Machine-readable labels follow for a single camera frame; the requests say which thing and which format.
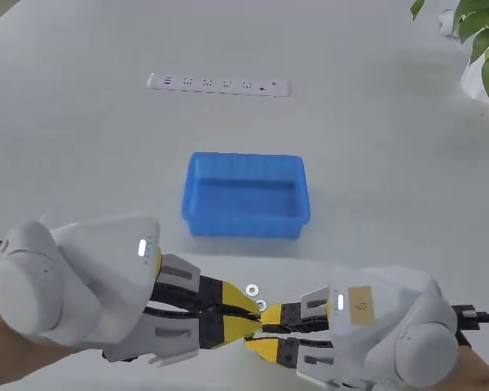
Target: white power strip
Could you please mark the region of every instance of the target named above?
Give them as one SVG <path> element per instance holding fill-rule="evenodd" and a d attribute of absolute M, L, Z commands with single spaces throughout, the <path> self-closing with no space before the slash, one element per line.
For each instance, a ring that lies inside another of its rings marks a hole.
<path fill-rule="evenodd" d="M 147 87 L 153 90 L 211 92 L 215 94 L 289 96 L 289 83 L 286 80 L 194 78 L 152 73 L 148 78 Z"/>

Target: potted plant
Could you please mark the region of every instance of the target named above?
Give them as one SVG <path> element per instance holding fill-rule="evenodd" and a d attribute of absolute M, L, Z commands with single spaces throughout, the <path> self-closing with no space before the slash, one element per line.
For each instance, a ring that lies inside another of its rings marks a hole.
<path fill-rule="evenodd" d="M 413 3 L 413 19 L 424 4 L 425 0 Z M 473 99 L 489 104 L 489 0 L 460 0 L 453 17 L 452 32 L 457 34 L 462 44 L 473 38 L 462 86 Z"/>

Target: white tabletop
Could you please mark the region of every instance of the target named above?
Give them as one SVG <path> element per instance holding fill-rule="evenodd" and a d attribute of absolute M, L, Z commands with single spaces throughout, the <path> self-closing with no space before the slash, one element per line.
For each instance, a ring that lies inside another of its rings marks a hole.
<path fill-rule="evenodd" d="M 47 212 L 150 213 L 167 252 L 413 266 L 489 311 L 489 107 L 438 34 L 447 3 L 413 23 L 402 0 L 22 0 L 0 19 L 0 237 Z M 284 78 L 293 93 L 148 90 L 155 71 Z M 192 238 L 194 151 L 302 156 L 302 237 Z M 471 340 L 489 360 L 485 330 Z"/>

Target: metal washer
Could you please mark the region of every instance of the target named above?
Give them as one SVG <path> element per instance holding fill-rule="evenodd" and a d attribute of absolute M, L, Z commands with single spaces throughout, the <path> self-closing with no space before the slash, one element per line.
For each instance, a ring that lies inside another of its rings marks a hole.
<path fill-rule="evenodd" d="M 256 303 L 258 303 L 260 312 L 263 312 L 268 307 L 267 303 L 263 299 L 257 300 Z"/>
<path fill-rule="evenodd" d="M 246 294 L 250 297 L 256 297 L 259 294 L 259 287 L 255 283 L 251 283 L 246 287 Z"/>

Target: blue plastic basket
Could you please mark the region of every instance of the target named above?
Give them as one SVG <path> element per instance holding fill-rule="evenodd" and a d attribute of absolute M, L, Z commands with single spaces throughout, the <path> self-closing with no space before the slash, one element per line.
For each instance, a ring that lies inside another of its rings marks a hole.
<path fill-rule="evenodd" d="M 183 217 L 193 235 L 296 239 L 310 221 L 302 159 L 195 152 Z"/>

